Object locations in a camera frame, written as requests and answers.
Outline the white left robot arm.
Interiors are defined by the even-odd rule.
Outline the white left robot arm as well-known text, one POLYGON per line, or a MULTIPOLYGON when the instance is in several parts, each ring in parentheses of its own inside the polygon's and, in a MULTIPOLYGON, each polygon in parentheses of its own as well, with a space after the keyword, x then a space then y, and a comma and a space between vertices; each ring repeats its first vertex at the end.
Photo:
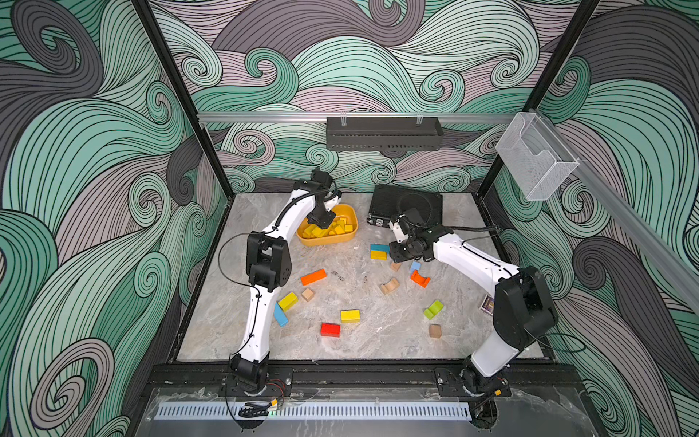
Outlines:
POLYGON ((293 184, 287 203, 275 219, 263 231, 247 235, 249 313, 244 339, 238 351, 231 354, 229 367, 249 393, 260 393, 266 387, 276 298, 292 273, 289 242, 304 221, 327 229, 336 218, 332 209, 340 204, 341 197, 331 174, 313 169, 307 180, 293 184))

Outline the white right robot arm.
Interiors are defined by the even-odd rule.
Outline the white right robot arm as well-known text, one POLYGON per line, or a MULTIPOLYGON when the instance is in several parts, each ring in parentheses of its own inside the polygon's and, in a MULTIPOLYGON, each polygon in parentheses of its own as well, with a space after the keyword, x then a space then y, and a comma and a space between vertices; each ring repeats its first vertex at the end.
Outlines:
POLYGON ((464 391, 481 397, 500 391, 502 371, 559 322, 544 274, 533 266, 501 260, 473 244, 461 232, 498 231, 496 226, 444 225, 442 205, 431 205, 422 194, 398 196, 387 226, 394 234, 390 258, 396 263, 435 261, 478 287, 481 303, 491 304, 491 329, 464 361, 460 378, 464 391))

